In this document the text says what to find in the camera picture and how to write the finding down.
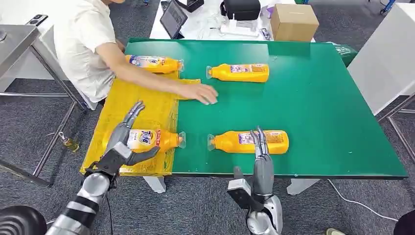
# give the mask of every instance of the tablet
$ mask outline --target tablet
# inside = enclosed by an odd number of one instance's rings
[[[180,29],[186,20],[187,15],[183,12],[175,0],[171,0],[166,11],[160,18],[161,24],[171,39],[178,39]]]

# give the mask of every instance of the bottle label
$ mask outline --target bottle label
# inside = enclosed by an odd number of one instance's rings
[[[155,143],[160,145],[161,131],[153,130],[139,130],[134,129],[130,131],[130,135],[127,140],[127,147],[130,149],[139,149],[140,146],[149,146]]]
[[[166,57],[161,57],[161,56],[132,55],[130,57],[130,64],[133,64],[141,68],[164,65],[165,61],[166,61]]]
[[[265,72],[265,64],[231,65],[231,72]]]
[[[281,131],[272,131],[272,132],[265,132],[265,138],[267,139],[267,143],[282,143],[284,142],[284,138],[282,137]],[[254,139],[252,138],[250,133],[240,133],[238,134],[239,143],[240,144],[253,144]]]

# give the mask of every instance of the human arm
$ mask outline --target human arm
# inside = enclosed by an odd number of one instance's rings
[[[182,84],[150,73],[125,60],[118,46],[111,20],[96,11],[83,12],[74,25],[77,39],[92,52],[97,53],[118,78],[152,90],[170,92],[185,98],[197,99],[204,104],[217,102],[217,92],[204,84]]]
[[[118,48],[122,51],[122,53],[125,52],[125,46],[122,42],[120,42],[118,39],[115,40],[117,43]]]
[[[139,68],[128,63],[125,55],[115,43],[103,43],[96,48],[108,67],[117,75],[118,78],[139,86],[181,95],[190,99],[197,99],[204,104],[214,104],[217,102],[218,93],[216,90],[204,84],[182,84],[178,81],[153,74],[143,68]]]

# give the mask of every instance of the yellow detergent bottle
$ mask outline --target yellow detergent bottle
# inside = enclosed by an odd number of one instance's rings
[[[270,154],[283,154],[288,150],[285,131],[264,131]],[[218,136],[208,135],[207,149],[221,149],[227,153],[255,153],[254,140],[249,131],[228,131]]]
[[[183,60],[175,60],[165,56],[126,55],[126,60],[135,66],[149,72],[171,73],[183,71]]]
[[[166,152],[175,147],[186,147],[186,133],[170,133],[165,130],[139,130],[130,131],[127,146],[134,152],[145,152],[154,146],[159,146],[159,152]]]
[[[206,67],[206,77],[217,78],[222,81],[235,82],[266,82],[270,76],[269,66],[266,64],[227,65]]]

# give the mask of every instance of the cardboard box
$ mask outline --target cardboard box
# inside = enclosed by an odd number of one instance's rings
[[[276,4],[271,16],[274,41],[310,42],[318,26],[310,5]]]

